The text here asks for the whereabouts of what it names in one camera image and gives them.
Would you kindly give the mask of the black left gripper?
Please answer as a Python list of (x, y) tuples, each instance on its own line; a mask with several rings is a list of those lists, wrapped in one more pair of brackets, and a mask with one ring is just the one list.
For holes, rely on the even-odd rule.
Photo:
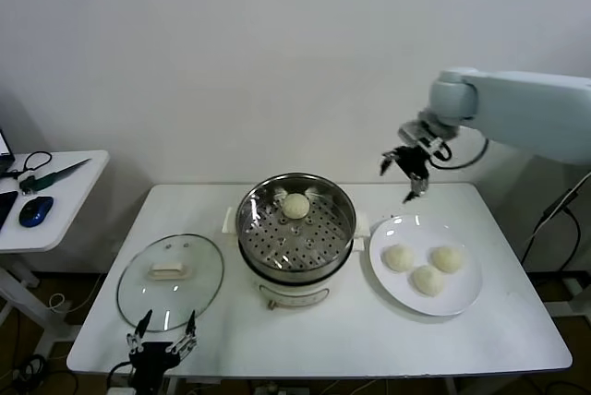
[(197, 345), (196, 311), (188, 318), (185, 334), (177, 341), (148, 341), (142, 338), (151, 321), (152, 310), (139, 321), (133, 333), (127, 334), (129, 360), (134, 368), (130, 386), (135, 391), (158, 391), (164, 373), (181, 363)]

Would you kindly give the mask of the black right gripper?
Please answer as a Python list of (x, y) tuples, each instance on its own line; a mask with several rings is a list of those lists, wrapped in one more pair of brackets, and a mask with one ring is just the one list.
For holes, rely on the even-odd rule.
[(403, 203), (421, 198), (428, 191), (429, 155), (419, 146), (400, 146), (381, 154), (379, 175), (384, 176), (393, 166), (398, 166), (410, 179), (410, 191)]

